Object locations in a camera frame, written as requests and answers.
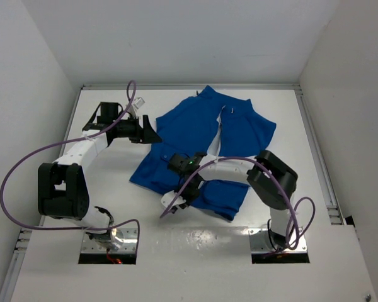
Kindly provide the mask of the blue zip-up jacket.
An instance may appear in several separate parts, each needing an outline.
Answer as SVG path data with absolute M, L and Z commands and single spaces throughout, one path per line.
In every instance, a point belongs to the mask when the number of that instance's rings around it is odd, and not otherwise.
M 207 152 L 219 137 L 220 156 L 256 156 L 267 149 L 276 127 L 253 109 L 251 100 L 221 94 L 207 86 L 156 119 L 157 134 L 163 141 L 152 145 L 130 181 L 166 194 L 176 189 L 180 180 L 168 169 L 174 154 Z

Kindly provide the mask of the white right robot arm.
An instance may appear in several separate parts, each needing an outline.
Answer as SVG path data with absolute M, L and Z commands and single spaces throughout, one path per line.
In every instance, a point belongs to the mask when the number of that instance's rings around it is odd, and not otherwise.
M 189 207 L 209 181 L 230 181 L 248 185 L 270 209 L 273 248 L 294 250 L 298 244 L 298 222 L 292 195 L 298 175 L 268 150 L 256 157 L 219 157 L 197 152 L 192 157 L 174 154 L 168 169 L 184 183 L 161 198 L 164 214 Z

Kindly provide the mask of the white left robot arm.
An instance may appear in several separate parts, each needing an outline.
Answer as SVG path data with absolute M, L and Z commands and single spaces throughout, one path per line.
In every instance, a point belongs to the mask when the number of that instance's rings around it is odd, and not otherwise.
M 82 227 L 90 240 L 108 249 L 115 249 L 118 241 L 114 219 L 107 209 L 90 204 L 84 172 L 116 138 L 140 144 L 162 141 L 147 115 L 138 118 L 130 108 L 123 120 L 122 112 L 119 103 L 101 102 L 83 127 L 83 140 L 38 168 L 38 212 Z

